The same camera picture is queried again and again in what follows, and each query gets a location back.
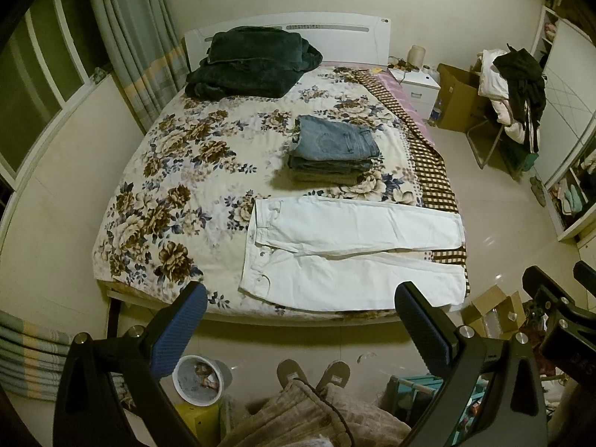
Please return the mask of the white pants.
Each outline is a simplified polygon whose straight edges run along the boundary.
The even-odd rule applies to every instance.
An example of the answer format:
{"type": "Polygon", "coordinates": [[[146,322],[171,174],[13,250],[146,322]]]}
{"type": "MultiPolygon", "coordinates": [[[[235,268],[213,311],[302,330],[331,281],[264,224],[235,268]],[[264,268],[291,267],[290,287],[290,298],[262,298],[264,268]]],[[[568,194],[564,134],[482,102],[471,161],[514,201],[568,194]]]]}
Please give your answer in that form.
{"type": "Polygon", "coordinates": [[[240,289],[294,310],[388,310],[395,289],[411,282],[433,307],[464,302],[459,264],[428,252],[465,243],[459,214],[386,202],[315,196],[254,203],[240,289]]]}

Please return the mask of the small open cardboard box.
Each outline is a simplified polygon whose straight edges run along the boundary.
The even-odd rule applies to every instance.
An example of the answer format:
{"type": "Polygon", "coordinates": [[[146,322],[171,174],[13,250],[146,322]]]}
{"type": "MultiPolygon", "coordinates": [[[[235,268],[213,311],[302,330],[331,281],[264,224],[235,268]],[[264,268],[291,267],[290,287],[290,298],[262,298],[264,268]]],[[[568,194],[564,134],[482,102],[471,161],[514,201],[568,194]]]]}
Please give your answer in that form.
{"type": "Polygon", "coordinates": [[[472,300],[461,316],[465,325],[489,339],[509,339],[526,319],[520,293],[506,295],[499,286],[472,300]]]}

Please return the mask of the white trash bucket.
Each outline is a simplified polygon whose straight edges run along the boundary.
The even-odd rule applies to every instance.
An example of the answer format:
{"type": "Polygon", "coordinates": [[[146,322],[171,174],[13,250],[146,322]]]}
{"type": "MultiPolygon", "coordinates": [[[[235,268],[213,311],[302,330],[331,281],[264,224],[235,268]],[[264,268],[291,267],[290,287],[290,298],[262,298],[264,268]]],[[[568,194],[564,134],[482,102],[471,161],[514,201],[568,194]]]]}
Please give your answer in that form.
{"type": "Polygon", "coordinates": [[[179,359],[172,379],[174,388],[185,402],[206,408],[220,402],[232,383],[232,372],[219,360],[186,355],[179,359]]]}

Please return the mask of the teal plastic crate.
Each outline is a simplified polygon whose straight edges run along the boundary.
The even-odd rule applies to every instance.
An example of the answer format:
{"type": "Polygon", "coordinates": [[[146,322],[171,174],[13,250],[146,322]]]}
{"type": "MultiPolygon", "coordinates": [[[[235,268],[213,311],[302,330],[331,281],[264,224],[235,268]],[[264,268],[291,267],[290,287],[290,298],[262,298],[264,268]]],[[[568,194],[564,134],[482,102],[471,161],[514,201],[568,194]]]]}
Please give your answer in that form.
{"type": "MultiPolygon", "coordinates": [[[[434,375],[391,377],[394,386],[389,412],[400,421],[413,428],[430,406],[444,381],[434,375]]],[[[457,445],[469,434],[478,414],[489,381],[478,377],[457,427],[451,433],[451,446],[457,445]]]]}

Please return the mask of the right grey slipper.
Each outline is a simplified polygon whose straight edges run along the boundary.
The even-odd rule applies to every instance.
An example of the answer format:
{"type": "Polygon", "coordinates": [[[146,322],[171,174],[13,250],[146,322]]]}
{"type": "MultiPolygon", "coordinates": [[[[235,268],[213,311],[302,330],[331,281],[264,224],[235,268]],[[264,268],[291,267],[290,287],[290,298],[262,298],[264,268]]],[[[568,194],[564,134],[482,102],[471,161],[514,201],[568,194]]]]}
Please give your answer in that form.
{"type": "Polygon", "coordinates": [[[325,386],[345,387],[351,377],[351,369],[342,360],[335,360],[324,371],[316,389],[323,390],[325,386]]]}

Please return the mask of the grey slipper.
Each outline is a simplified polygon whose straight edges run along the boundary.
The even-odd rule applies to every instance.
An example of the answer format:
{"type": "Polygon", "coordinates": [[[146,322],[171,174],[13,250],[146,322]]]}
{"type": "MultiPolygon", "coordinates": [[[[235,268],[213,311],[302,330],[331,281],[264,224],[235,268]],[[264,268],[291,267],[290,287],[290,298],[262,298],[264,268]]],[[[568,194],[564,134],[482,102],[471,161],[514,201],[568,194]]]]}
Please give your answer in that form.
{"type": "Polygon", "coordinates": [[[351,369],[342,360],[335,360],[324,371],[316,389],[323,390],[325,386],[345,387],[351,377],[351,369]]]}
{"type": "Polygon", "coordinates": [[[307,376],[301,366],[293,359],[285,359],[277,366],[277,377],[282,389],[288,386],[291,380],[301,380],[307,383],[307,376]]]}

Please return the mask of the floral bed sheet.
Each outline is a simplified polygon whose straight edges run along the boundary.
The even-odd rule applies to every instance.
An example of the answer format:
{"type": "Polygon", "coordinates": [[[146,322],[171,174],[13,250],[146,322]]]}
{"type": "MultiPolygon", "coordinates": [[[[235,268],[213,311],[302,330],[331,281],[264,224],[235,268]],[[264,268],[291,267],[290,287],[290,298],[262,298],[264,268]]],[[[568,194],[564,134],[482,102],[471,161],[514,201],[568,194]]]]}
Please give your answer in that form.
{"type": "MultiPolygon", "coordinates": [[[[128,301],[173,302],[198,280],[218,321],[297,325],[381,322],[380,311],[315,313],[240,289],[247,229],[261,199],[315,196],[424,208],[405,124],[345,67],[320,67],[282,98],[215,102],[177,95],[126,165],[92,252],[98,283],[128,301]],[[381,155],[356,185],[301,182],[288,167],[299,115],[370,127],[381,155]]],[[[378,75],[431,142],[396,80],[378,75]]]]}

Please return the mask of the left grey slipper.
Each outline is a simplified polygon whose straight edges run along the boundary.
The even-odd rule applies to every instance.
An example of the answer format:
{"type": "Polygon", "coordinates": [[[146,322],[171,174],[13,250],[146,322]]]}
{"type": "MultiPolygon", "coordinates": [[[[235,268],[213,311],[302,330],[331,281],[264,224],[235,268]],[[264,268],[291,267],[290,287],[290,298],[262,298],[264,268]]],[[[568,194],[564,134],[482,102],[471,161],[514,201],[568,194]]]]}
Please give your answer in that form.
{"type": "Polygon", "coordinates": [[[277,366],[277,377],[282,389],[288,386],[291,380],[301,380],[307,383],[307,376],[301,366],[293,359],[285,359],[277,366]]]}

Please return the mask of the beige fleece trouser legs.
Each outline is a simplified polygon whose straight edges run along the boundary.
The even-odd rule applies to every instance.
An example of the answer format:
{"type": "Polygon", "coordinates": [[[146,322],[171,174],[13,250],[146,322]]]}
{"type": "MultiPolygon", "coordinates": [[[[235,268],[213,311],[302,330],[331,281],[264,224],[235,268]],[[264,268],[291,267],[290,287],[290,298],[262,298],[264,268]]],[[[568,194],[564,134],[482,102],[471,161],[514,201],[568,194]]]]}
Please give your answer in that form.
{"type": "Polygon", "coordinates": [[[399,446],[411,428],[339,386],[291,380],[222,436],[222,446],[399,446]]]}

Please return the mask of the brown checkered blanket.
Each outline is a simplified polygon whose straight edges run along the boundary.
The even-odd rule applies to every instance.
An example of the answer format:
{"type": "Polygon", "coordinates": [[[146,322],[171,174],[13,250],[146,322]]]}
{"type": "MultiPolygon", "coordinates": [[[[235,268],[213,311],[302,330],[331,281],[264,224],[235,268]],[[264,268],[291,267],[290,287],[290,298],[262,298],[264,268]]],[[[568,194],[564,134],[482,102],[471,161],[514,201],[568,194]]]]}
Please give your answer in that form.
{"type": "Polygon", "coordinates": [[[447,177],[444,159],[435,149],[434,144],[425,137],[416,121],[402,106],[400,100],[385,87],[378,75],[374,75],[371,70],[352,70],[352,75],[405,124],[414,173],[421,189],[422,206],[431,210],[450,212],[460,218],[459,206],[447,177]]]}

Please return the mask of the folded striped curtain cloth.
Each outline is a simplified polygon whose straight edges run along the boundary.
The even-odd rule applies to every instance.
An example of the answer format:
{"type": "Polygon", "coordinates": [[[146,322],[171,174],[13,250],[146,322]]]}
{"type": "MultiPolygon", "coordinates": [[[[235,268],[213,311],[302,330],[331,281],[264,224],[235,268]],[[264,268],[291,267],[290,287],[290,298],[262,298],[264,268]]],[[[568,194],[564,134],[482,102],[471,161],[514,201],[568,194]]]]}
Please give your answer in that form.
{"type": "Polygon", "coordinates": [[[1,386],[9,393],[55,402],[73,337],[0,313],[1,386]]]}

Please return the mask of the large cardboard box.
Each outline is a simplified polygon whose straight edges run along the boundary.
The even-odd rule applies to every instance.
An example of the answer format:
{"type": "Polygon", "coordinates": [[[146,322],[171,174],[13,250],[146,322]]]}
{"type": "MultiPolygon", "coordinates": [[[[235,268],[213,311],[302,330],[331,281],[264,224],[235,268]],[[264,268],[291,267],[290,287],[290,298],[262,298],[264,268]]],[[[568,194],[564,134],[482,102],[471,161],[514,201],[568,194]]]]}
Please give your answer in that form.
{"type": "Polygon", "coordinates": [[[438,126],[442,129],[466,133],[484,120],[489,99],[478,94],[480,77],[450,65],[439,64],[441,101],[438,126]]]}

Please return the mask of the chair with clothes pile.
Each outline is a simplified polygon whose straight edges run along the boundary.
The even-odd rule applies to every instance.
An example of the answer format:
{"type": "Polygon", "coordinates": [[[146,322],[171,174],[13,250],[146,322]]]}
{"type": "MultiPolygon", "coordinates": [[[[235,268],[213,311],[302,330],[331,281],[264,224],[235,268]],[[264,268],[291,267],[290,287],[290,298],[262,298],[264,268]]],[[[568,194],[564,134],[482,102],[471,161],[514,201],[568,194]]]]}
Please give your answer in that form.
{"type": "Polygon", "coordinates": [[[546,108],[545,74],[524,48],[494,48],[477,54],[478,96],[487,100],[483,124],[496,127],[495,142],[514,178],[529,172],[538,159],[540,125],[546,108]]]}

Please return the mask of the stack of folded jeans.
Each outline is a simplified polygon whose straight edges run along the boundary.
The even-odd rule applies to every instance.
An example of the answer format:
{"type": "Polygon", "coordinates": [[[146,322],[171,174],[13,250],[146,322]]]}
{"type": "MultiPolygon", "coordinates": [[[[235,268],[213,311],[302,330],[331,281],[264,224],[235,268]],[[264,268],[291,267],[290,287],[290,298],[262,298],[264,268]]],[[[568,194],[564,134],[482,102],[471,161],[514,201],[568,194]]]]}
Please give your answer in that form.
{"type": "Polygon", "coordinates": [[[381,151],[370,127],[299,115],[288,167],[305,182],[356,185],[381,151]]]}

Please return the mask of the white nightstand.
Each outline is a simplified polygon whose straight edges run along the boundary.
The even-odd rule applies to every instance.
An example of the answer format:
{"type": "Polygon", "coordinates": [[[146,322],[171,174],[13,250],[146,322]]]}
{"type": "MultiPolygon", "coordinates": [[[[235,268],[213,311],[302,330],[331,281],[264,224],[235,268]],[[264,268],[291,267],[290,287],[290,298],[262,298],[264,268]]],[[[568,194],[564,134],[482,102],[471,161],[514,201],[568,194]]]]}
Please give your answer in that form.
{"type": "Polygon", "coordinates": [[[419,117],[425,121],[430,119],[440,92],[440,85],[434,78],[421,71],[405,72],[391,69],[390,73],[404,90],[419,117]]]}

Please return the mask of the white wardrobe shelf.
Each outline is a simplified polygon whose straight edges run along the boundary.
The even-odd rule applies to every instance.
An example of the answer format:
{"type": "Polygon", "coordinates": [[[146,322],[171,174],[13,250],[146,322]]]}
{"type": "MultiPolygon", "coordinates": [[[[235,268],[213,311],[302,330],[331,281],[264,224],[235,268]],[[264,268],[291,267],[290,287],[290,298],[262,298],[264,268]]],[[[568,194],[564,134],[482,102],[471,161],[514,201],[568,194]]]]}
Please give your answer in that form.
{"type": "Polygon", "coordinates": [[[542,7],[531,54],[545,77],[535,170],[559,241],[595,222],[595,45],[583,30],[542,7]]]}

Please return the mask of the cream table lamp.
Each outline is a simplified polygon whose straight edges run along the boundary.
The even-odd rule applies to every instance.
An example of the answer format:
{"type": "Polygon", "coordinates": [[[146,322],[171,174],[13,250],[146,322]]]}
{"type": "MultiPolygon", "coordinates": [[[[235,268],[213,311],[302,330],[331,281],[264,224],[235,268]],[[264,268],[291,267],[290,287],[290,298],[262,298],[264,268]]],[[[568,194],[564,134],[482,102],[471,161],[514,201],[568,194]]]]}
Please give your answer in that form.
{"type": "Polygon", "coordinates": [[[418,44],[413,44],[412,47],[410,47],[410,50],[407,54],[407,64],[411,68],[415,68],[418,71],[420,71],[423,68],[425,54],[426,50],[424,47],[418,44]]]}

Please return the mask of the dark green folded blanket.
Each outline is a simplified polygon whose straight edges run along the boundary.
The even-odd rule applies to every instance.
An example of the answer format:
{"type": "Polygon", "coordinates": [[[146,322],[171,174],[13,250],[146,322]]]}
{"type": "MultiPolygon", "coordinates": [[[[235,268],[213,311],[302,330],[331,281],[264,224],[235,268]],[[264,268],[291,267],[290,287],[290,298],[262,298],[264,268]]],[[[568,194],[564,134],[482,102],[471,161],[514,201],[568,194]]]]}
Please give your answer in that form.
{"type": "Polygon", "coordinates": [[[279,99],[322,61],[321,52],[298,32],[240,26],[213,35],[206,57],[187,75],[185,93],[207,101],[279,99]]]}

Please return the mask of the white headboard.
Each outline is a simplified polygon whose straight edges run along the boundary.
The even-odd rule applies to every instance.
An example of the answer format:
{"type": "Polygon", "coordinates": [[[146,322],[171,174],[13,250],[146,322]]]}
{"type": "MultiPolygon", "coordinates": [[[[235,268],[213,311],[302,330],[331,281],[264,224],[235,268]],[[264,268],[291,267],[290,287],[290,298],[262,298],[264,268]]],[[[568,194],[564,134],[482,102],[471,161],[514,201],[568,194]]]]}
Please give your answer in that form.
{"type": "Polygon", "coordinates": [[[298,32],[323,55],[326,63],[385,67],[389,61],[391,20],[383,16],[340,12],[293,12],[224,21],[184,34],[191,70],[196,70],[215,34],[239,26],[275,27],[298,32]]]}

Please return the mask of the grey striped curtain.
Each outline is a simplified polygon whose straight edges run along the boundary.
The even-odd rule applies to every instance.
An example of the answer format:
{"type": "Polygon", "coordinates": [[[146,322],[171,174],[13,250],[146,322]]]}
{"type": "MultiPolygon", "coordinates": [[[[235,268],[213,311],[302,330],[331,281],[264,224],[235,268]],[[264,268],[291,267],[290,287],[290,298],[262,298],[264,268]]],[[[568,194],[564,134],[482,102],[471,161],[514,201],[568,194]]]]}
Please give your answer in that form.
{"type": "Polygon", "coordinates": [[[148,130],[189,73],[166,0],[90,0],[114,72],[148,130]]]}

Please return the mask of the white window frame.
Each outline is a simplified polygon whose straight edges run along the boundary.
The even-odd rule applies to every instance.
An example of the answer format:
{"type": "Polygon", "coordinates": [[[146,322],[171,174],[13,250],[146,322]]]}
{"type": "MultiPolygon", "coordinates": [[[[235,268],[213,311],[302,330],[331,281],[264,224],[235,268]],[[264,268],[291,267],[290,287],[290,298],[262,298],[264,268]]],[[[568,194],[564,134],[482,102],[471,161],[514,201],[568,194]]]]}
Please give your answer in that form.
{"type": "Polygon", "coordinates": [[[111,70],[91,0],[34,0],[1,50],[1,180],[12,190],[111,70]]]}

